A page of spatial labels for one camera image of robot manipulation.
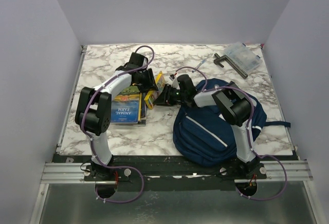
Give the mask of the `yellow crayon box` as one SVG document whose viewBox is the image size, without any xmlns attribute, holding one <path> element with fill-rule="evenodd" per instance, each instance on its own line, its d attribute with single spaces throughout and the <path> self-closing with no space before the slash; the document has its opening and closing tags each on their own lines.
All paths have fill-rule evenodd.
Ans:
<svg viewBox="0 0 329 224">
<path fill-rule="evenodd" d="M 144 98 L 144 101 L 145 101 L 148 109 L 154 108 L 156 99 L 161 95 L 162 91 L 164 90 L 166 80 L 163 76 L 162 71 L 160 71 L 159 74 L 157 75 L 157 77 L 155 78 L 155 83 L 156 83 L 156 87 L 158 88 L 158 90 L 150 90 Z"/>
</svg>

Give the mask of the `navy blue student backpack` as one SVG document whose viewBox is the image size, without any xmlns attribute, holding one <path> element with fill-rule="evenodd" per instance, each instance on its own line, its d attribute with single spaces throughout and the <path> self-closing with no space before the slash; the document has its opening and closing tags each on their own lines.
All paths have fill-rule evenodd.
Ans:
<svg viewBox="0 0 329 224">
<path fill-rule="evenodd" d="M 206 89 L 228 85 L 228 82 L 216 78 L 208 79 L 207 82 Z M 256 97 L 248 95 L 254 103 L 251 120 L 254 141 L 265 126 L 291 126 L 284 121 L 267 122 L 261 103 Z M 231 125 L 225 121 L 216 105 L 202 108 L 182 105 L 173 125 L 173 143 L 184 157 L 203 167 L 219 165 L 235 157 L 237 151 Z"/>
</svg>

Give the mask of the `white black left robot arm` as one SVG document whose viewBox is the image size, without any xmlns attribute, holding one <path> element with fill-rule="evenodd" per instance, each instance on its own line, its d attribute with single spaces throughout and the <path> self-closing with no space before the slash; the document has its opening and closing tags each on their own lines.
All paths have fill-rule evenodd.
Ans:
<svg viewBox="0 0 329 224">
<path fill-rule="evenodd" d="M 109 149 L 106 131 L 111 121 L 113 99 L 124 89 L 134 85 L 140 93 L 157 90 L 152 69 L 155 53 L 148 59 L 133 52 L 128 62 L 119 66 L 114 74 L 97 87 L 81 89 L 75 114 L 75 123 L 89 137 L 92 162 L 97 164 L 96 174 L 102 180 L 113 177 L 114 168 L 110 165 L 112 153 Z"/>
</svg>

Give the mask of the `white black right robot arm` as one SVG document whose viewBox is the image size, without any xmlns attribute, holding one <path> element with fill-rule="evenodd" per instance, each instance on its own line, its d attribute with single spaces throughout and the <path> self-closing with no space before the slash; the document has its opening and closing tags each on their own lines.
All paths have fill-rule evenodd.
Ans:
<svg viewBox="0 0 329 224">
<path fill-rule="evenodd" d="M 158 106 L 180 105 L 173 125 L 173 142 L 187 159 L 204 167 L 230 163 L 244 179 L 255 173 L 258 159 L 253 142 L 266 114 L 259 101 L 234 82 L 203 80 L 194 85 L 187 74 L 178 87 L 166 84 L 155 100 Z"/>
</svg>

